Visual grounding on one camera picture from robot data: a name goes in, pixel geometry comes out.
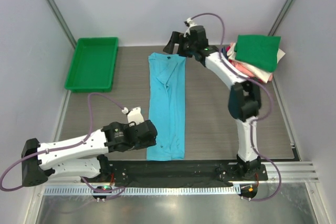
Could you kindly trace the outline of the light blue t shirt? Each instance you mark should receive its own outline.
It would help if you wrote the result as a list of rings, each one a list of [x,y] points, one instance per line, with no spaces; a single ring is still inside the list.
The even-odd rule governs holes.
[[[156,145],[148,147],[149,161],[180,160],[185,157],[185,65],[179,55],[152,53],[149,120],[157,129]]]

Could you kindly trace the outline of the green plastic tray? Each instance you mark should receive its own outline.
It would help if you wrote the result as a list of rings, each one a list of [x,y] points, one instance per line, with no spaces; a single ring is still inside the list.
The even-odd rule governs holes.
[[[78,39],[65,89],[74,93],[110,92],[118,48],[117,37]]]

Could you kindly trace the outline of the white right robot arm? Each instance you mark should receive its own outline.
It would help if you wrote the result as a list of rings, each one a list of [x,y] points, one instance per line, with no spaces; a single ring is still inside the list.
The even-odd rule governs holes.
[[[173,54],[175,45],[178,45],[179,56],[194,57],[228,87],[228,111],[235,119],[238,131],[236,173],[244,180],[254,177],[261,168],[256,141],[257,119],[261,108],[259,86],[236,70],[220,49],[209,45],[205,28],[201,25],[190,26],[186,33],[172,32],[163,51]]]

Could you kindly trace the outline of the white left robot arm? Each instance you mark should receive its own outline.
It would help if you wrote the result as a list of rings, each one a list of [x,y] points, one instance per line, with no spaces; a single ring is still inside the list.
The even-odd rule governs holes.
[[[22,185],[41,185],[54,177],[82,176],[106,182],[111,177],[105,154],[154,146],[158,132],[150,120],[112,122],[91,133],[56,143],[26,141],[22,150]]]

